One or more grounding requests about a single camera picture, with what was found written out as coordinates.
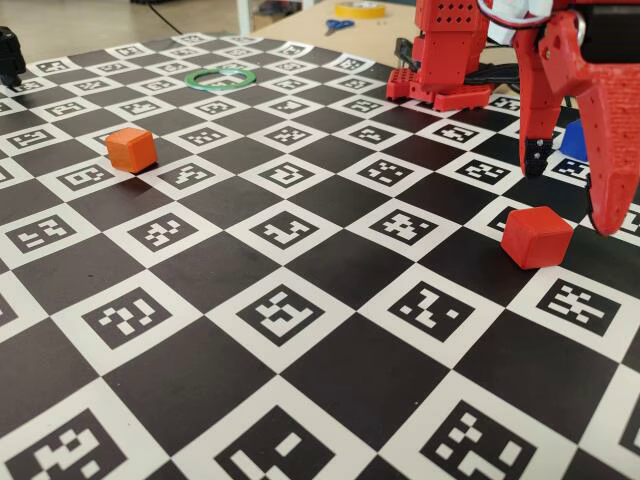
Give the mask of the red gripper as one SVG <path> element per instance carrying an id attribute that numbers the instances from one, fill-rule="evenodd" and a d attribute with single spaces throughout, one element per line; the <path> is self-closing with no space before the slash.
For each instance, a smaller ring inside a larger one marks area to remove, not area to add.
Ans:
<path id="1" fill-rule="evenodd" d="M 616 233 L 639 184 L 639 2 L 576 3 L 518 31 L 513 46 L 523 173 L 544 172 L 562 100 L 575 96 L 590 165 L 591 221 L 602 235 Z"/>

